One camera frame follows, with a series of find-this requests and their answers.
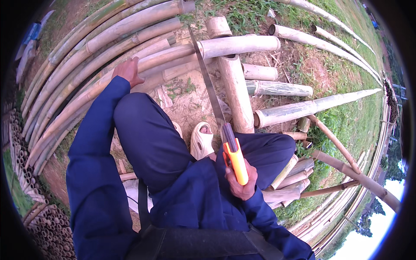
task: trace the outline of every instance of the sleeve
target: sleeve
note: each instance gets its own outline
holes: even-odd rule
[[[254,195],[243,201],[243,210],[247,221],[260,230],[266,241],[277,247],[287,260],[315,260],[312,248],[306,242],[277,224],[275,213],[264,202],[263,194],[257,186]]]
[[[130,83],[114,77],[92,103],[68,152],[67,189],[78,259],[123,259],[137,237],[110,155],[114,109],[129,92]]]

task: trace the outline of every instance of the white sandal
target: white sandal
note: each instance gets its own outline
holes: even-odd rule
[[[201,160],[214,152],[211,144],[214,134],[201,133],[201,128],[203,126],[208,127],[209,131],[212,132],[211,127],[207,122],[200,122],[193,129],[191,135],[191,155],[196,160]]]
[[[173,126],[175,127],[175,130],[179,133],[179,135],[181,136],[181,138],[183,139],[183,137],[182,137],[182,129],[181,129],[181,127],[179,126],[179,124],[178,123],[176,123],[175,121],[172,121],[172,124],[173,124]]]

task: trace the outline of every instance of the hand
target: hand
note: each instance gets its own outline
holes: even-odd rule
[[[231,167],[225,168],[225,178],[230,183],[231,193],[235,197],[246,201],[254,195],[254,187],[257,181],[257,169],[251,166],[246,159],[244,159],[244,161],[248,173],[248,182],[246,185],[242,186],[237,182],[237,178]]]
[[[133,88],[137,84],[143,83],[144,79],[139,77],[137,74],[137,62],[139,62],[139,57],[134,57],[123,61],[114,68],[113,79],[115,76],[120,76],[127,80],[130,83],[130,88]]]

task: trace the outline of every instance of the sky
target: sky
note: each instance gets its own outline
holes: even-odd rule
[[[395,195],[400,201],[402,200],[404,181],[386,181],[384,186],[388,191]],[[384,236],[389,231],[390,226],[396,213],[383,201],[379,202],[383,205],[386,215],[373,214],[371,219],[370,231],[373,233],[371,238],[365,237],[353,231],[347,236],[342,248],[330,260],[368,260],[382,242]]]

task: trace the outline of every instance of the hand saw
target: hand saw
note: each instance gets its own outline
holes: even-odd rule
[[[231,166],[234,169],[235,176],[240,185],[245,185],[248,182],[247,169],[243,154],[241,153],[240,143],[238,138],[234,136],[233,129],[230,123],[224,119],[223,111],[221,110],[220,103],[218,102],[217,94],[215,93],[214,86],[211,78],[209,77],[207,67],[202,59],[201,51],[196,43],[195,36],[192,33],[191,26],[188,25],[189,33],[191,35],[192,43],[195,47],[196,56],[198,57],[199,67],[201,67],[201,73],[204,78],[205,86],[208,92],[209,99],[211,101],[212,110],[214,111],[215,120],[217,122],[218,129],[221,131],[221,140],[223,142],[223,157],[225,165]]]

